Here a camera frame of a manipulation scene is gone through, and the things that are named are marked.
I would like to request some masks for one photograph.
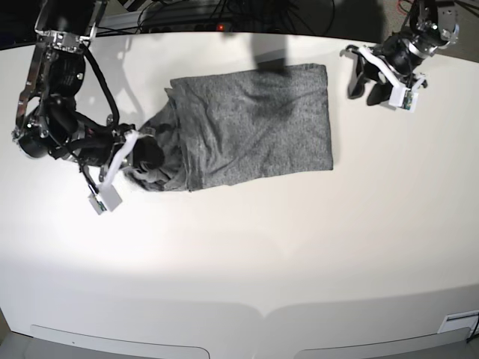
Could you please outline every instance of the table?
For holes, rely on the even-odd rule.
[[[138,125],[169,81],[317,62],[329,74],[335,169],[195,193],[145,193],[98,217],[76,166],[11,142],[32,48],[0,52],[0,306],[12,329],[292,358],[434,334],[479,302],[479,64],[435,56],[414,114],[348,100],[345,40],[148,34],[93,52]],[[79,110],[106,119],[89,70]]]

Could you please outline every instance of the white table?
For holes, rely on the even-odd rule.
[[[371,108],[347,99],[349,43],[96,40],[122,121],[137,124],[164,106],[170,79],[284,53],[325,64],[335,158],[332,172],[196,193],[144,193],[118,176],[124,203],[101,217],[74,164],[32,161],[11,142],[32,48],[0,52],[0,306],[11,329],[281,359],[434,334],[446,314],[477,309],[479,64],[436,56],[421,67],[430,87],[414,114]],[[109,113],[91,71],[78,100],[95,120]]]

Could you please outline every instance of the folded fabric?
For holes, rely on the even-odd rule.
[[[150,191],[197,191],[332,170],[327,82],[318,64],[172,80],[141,129],[156,130],[165,164],[126,175]]]

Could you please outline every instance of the gray fabric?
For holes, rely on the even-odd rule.
[[[324,66],[175,79],[171,87],[166,107],[145,125],[172,126],[156,135],[165,165],[141,176],[127,174],[143,188],[197,191],[332,170]]]

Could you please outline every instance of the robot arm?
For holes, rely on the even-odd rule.
[[[368,105],[389,105],[414,111],[418,89],[427,86],[426,76],[415,73],[422,61],[457,41],[459,25],[453,0],[415,0],[399,33],[373,47],[348,46],[357,55],[356,70],[348,97],[364,94],[364,85],[376,82]]]
[[[106,80],[88,47],[107,0],[45,0],[38,17],[31,67],[20,94],[13,140],[34,159],[50,155],[76,162],[100,214],[121,202],[113,177],[125,167],[157,168],[164,160],[154,134],[139,136],[120,114]],[[85,59],[97,77],[112,114],[100,125],[76,110],[75,95],[85,77]],[[27,105],[38,98],[35,110]],[[97,185],[88,166],[100,168]]]

